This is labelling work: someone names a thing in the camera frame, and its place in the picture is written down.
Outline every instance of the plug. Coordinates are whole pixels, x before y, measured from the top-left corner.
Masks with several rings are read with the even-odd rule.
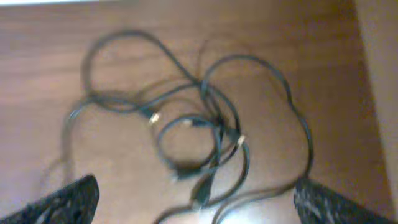
[[[204,121],[199,121],[199,120],[193,120],[191,121],[191,126],[195,128],[202,128],[208,126],[208,124]]]
[[[160,113],[150,107],[139,110],[139,113],[146,117],[151,124],[156,123],[160,119]]]
[[[238,134],[237,130],[235,130],[233,128],[228,128],[226,130],[226,134],[228,135],[228,137],[230,139],[233,139],[233,140],[238,140],[239,137],[240,137],[240,135]]]
[[[204,207],[211,194],[211,186],[213,185],[214,174],[206,175],[197,183],[197,186],[192,190],[191,201],[194,209],[201,209]]]
[[[189,179],[191,177],[201,174],[201,172],[202,172],[201,168],[199,168],[199,169],[178,168],[175,170],[174,177],[175,177],[175,180],[177,180],[177,181],[186,180],[186,179]]]

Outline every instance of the wooden desk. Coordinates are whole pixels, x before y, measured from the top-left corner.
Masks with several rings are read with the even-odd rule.
[[[125,28],[153,33],[198,75],[233,52],[251,52],[276,64],[285,72],[313,131],[311,176],[393,217],[353,3],[315,0],[0,8],[1,216],[60,187],[62,167],[51,171],[45,186],[38,185],[60,155],[63,117],[83,96],[81,60],[98,37]],[[99,89],[133,93],[159,80],[181,77],[158,49],[141,40],[109,46],[99,56],[95,72]],[[305,140],[270,73],[250,63],[232,63],[212,81],[236,103],[248,136],[252,166],[242,192],[294,178],[305,163]],[[161,124],[192,111],[196,110],[191,104],[173,101],[162,107]],[[210,140],[206,131],[181,127],[166,145],[174,146],[180,158],[200,157],[208,152]],[[101,198],[94,223],[150,223],[164,209],[187,203],[195,183],[170,181],[170,172],[155,155],[147,121],[95,106],[81,115],[75,127],[73,158],[75,178],[86,173],[98,178]],[[228,188],[240,165],[237,157],[220,171],[215,194]],[[212,214],[214,210],[185,215],[170,223],[209,223]],[[226,223],[249,220],[298,223],[292,194],[250,205]]]

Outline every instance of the wood grain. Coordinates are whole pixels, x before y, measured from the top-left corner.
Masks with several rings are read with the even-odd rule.
[[[98,37],[135,28],[154,35],[187,68],[202,75],[216,59],[250,52],[285,72],[315,140],[312,178],[387,217],[393,217],[356,13],[351,1],[129,1],[0,8],[0,215],[60,187],[62,167],[38,182],[60,155],[60,128],[83,96],[80,63]],[[118,41],[96,59],[95,85],[136,93],[181,77],[155,47]],[[242,116],[252,166],[245,190],[294,178],[305,163],[305,140],[270,73],[233,62],[212,79]],[[161,88],[143,95],[143,99]],[[179,98],[197,100],[194,92]],[[176,100],[161,108],[162,123],[189,113]],[[178,157],[203,156],[208,133],[179,128],[167,137]],[[139,116],[92,106],[73,134],[75,178],[94,173],[101,198],[94,223],[150,223],[185,204],[194,180],[172,183],[156,157],[150,127]],[[239,158],[220,171],[214,193],[227,189]],[[214,210],[170,223],[209,223]],[[298,223],[291,193],[259,202],[226,223]]]

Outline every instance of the cable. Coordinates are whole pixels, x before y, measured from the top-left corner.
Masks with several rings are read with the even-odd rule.
[[[158,46],[159,49],[163,51],[163,53],[175,64],[175,66],[179,69],[182,75],[190,83],[180,85],[145,103],[138,103],[132,99],[122,98],[120,96],[111,95],[109,93],[105,94],[95,90],[95,87],[92,84],[91,76],[92,76],[93,61],[98,52],[114,40],[133,38],[133,37],[142,38]],[[302,174],[296,180],[293,180],[290,183],[277,187],[275,189],[264,189],[264,190],[258,190],[256,192],[249,192],[235,198],[232,198],[232,196],[236,193],[236,191],[238,191],[241,188],[249,172],[249,165],[250,165],[249,148],[244,140],[244,136],[241,134],[241,124],[237,109],[221,90],[217,89],[217,87],[210,84],[210,78],[214,75],[215,70],[220,66],[233,60],[245,60],[245,61],[256,62],[259,65],[262,65],[266,69],[270,70],[272,74],[280,82],[282,82],[287,95],[287,103],[290,109],[296,115],[297,119],[300,121],[300,124],[302,125],[302,128],[307,137],[307,144],[308,144],[307,165]],[[177,180],[183,180],[198,175],[201,175],[202,178],[200,179],[199,183],[197,183],[197,186],[194,188],[192,192],[192,202],[190,204],[166,210],[164,213],[159,215],[159,217],[156,219],[154,223],[162,223],[166,219],[177,214],[188,213],[197,209],[206,209],[224,203],[217,211],[213,219],[213,223],[221,223],[224,220],[224,218],[229,213],[231,213],[231,211],[238,209],[243,205],[247,205],[257,200],[264,200],[266,198],[276,197],[290,190],[291,188],[294,187],[297,180],[303,177],[307,177],[312,168],[313,164],[312,135],[308,127],[308,123],[293,104],[292,94],[289,84],[287,83],[287,80],[284,78],[283,74],[280,71],[278,71],[278,69],[273,67],[270,63],[266,62],[265,60],[257,58],[256,56],[230,55],[221,58],[218,61],[216,61],[211,67],[209,67],[209,69],[205,72],[204,78],[200,80],[195,78],[177,60],[174,54],[158,38],[141,30],[122,30],[100,38],[91,46],[86,57],[83,59],[83,63],[81,66],[81,81],[83,83],[83,89],[86,93],[86,96],[77,106],[75,106],[72,109],[70,114],[68,114],[65,126],[62,131],[63,157],[66,159],[72,159],[72,149],[69,143],[71,141],[70,133],[73,131],[72,124],[74,123],[74,120],[76,120],[77,116],[81,113],[81,111],[84,108],[86,108],[88,105],[93,105],[93,104],[98,105],[101,108],[113,113],[121,113],[121,114],[138,113],[144,118],[148,119],[151,123],[154,123],[159,119],[160,116],[160,114],[157,112],[155,108],[158,103],[165,101],[167,98],[170,98],[174,94],[180,93],[181,91],[190,90],[190,89],[196,89],[199,91],[200,98],[203,104],[205,105],[208,114],[210,115],[208,116],[203,116],[200,114],[183,115],[171,121],[170,123],[166,124],[164,128],[160,130],[160,133],[157,137],[156,150],[162,162],[169,169],[174,170]],[[218,103],[219,100],[225,103],[228,109],[230,110],[234,120],[233,127],[228,125],[227,117],[223,114],[223,112],[220,109],[220,105]],[[192,127],[194,128],[210,129],[214,139],[213,150],[210,152],[210,155],[207,157],[207,159],[199,161],[194,165],[181,164],[178,161],[173,160],[171,157],[166,156],[162,146],[162,140],[164,135],[168,131],[170,131],[174,126],[184,121],[189,121]],[[224,151],[221,149],[222,142],[226,138],[228,138],[233,144],[232,149],[229,151]],[[213,185],[213,179],[215,178],[216,172],[223,165],[228,163],[228,161],[239,150],[243,154],[243,166],[241,173],[238,176],[235,184],[227,192],[215,198],[211,198],[211,186]]]

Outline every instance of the wall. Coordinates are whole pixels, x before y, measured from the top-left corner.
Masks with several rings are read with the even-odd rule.
[[[356,4],[398,218],[398,1],[357,0]]]

